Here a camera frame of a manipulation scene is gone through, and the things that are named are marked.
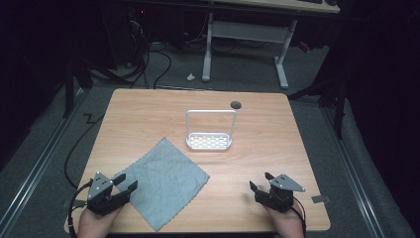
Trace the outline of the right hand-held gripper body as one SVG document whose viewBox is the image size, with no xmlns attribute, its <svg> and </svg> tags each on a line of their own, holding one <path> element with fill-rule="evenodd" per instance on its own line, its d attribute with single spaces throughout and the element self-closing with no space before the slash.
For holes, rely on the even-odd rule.
<svg viewBox="0 0 420 238">
<path fill-rule="evenodd" d="M 306 189 L 286 174 L 269 180 L 269 191 L 260 190 L 255 194 L 255 201 L 279 212 L 292 208 L 294 192 L 305 192 Z"/>
</svg>

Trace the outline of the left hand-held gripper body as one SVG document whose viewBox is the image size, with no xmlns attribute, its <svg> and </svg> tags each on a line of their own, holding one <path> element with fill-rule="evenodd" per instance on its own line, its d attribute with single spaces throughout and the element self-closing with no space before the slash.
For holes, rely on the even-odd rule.
<svg viewBox="0 0 420 238">
<path fill-rule="evenodd" d="M 104 216 L 124 206 L 130 201 L 119 199 L 117 194 L 112 195 L 113 182 L 102 173 L 97 172 L 87 195 L 87 208 L 92 212 Z"/>
</svg>

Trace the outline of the grey cloth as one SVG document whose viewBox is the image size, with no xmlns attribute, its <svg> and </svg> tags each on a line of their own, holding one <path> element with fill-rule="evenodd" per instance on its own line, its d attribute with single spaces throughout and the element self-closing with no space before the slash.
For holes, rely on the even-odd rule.
<svg viewBox="0 0 420 238">
<path fill-rule="evenodd" d="M 161 139 L 140 159 L 115 174 L 126 179 L 117 185 L 123 191 L 133 182 L 138 187 L 130 202 L 160 231 L 199 193 L 209 176 L 168 139 Z"/>
</svg>

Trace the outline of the person's right hand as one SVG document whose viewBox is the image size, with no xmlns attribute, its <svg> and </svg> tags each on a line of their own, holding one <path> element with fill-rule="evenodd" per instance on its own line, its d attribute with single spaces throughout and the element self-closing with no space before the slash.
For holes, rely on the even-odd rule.
<svg viewBox="0 0 420 238">
<path fill-rule="evenodd" d="M 285 212 L 279 212 L 267 206 L 264 209 L 270 216 L 273 226 L 281 238 L 305 238 L 301 220 L 302 211 L 297 202 L 293 203 L 292 209 Z"/>
</svg>

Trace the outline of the person's left hand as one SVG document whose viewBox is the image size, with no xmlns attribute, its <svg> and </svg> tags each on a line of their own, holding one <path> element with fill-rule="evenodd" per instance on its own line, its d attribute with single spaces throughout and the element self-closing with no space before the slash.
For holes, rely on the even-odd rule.
<svg viewBox="0 0 420 238">
<path fill-rule="evenodd" d="M 122 210 L 119 207 L 101 216 L 85 208 L 79 218 L 77 238 L 105 238 Z"/>
</svg>

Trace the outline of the black metal stand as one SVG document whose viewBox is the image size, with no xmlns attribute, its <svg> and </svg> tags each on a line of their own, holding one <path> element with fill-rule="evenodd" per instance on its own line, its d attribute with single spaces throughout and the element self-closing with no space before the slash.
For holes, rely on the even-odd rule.
<svg viewBox="0 0 420 238">
<path fill-rule="evenodd" d="M 305 95 L 319 95 L 320 107 L 335 107 L 333 121 L 334 131 L 339 139 L 343 138 L 342 123 L 345 116 L 344 106 L 347 80 L 345 77 L 345 57 L 340 50 L 343 46 L 336 41 L 329 48 L 313 83 L 295 93 L 288 95 L 289 100 L 295 100 Z"/>
<path fill-rule="evenodd" d="M 67 118 L 74 106 L 74 82 L 77 81 L 82 89 L 91 89 L 93 80 L 87 61 L 81 57 L 71 58 L 64 67 L 65 72 L 65 104 L 63 117 Z"/>
</svg>

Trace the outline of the white-framed desk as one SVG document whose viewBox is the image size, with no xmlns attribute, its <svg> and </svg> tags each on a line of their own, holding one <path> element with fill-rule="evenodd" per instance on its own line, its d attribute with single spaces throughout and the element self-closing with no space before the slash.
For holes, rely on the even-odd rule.
<svg viewBox="0 0 420 238">
<path fill-rule="evenodd" d="M 341 9 L 330 0 L 323 0 L 322 4 L 311 4 L 296 0 L 204 0 L 209 7 L 234 7 L 239 11 L 240 7 L 257 7 L 262 10 L 282 11 L 296 14 L 315 14 L 327 16 L 339 14 Z M 203 62 L 202 80 L 209 81 L 211 78 L 212 40 L 214 38 L 245 40 L 252 42 L 264 42 L 281 44 L 279 55 L 274 57 L 274 65 L 277 72 L 279 85 L 283 89 L 288 88 L 288 81 L 283 68 L 283 61 L 288 51 L 290 42 L 297 25 L 297 18 L 293 17 L 285 27 L 276 27 L 263 24 L 238 23 L 228 20 L 214 20 L 213 14 L 208 15 L 206 52 Z"/>
</svg>

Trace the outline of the metal floor rail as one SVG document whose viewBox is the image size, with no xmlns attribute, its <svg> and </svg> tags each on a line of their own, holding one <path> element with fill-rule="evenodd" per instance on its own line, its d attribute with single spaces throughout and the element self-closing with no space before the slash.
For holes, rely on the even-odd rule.
<svg viewBox="0 0 420 238">
<path fill-rule="evenodd" d="M 379 224 L 368 194 L 366 193 L 366 190 L 357 174 L 344 140 L 339 138 L 338 133 L 335 130 L 333 113 L 328 108 L 321 108 L 321 112 L 328 124 L 329 131 L 334 137 L 335 144 L 340 153 L 340 160 L 345 171 L 348 184 L 355 197 L 359 211 L 365 221 L 370 237 L 385 238 L 384 232 Z"/>
<path fill-rule="evenodd" d="M 77 89 L 74 102 L 65 111 L 65 90 L 35 121 L 29 135 L 0 173 L 0 238 L 7 238 L 26 203 L 31 198 L 74 111 L 88 95 L 88 89 Z"/>
</svg>

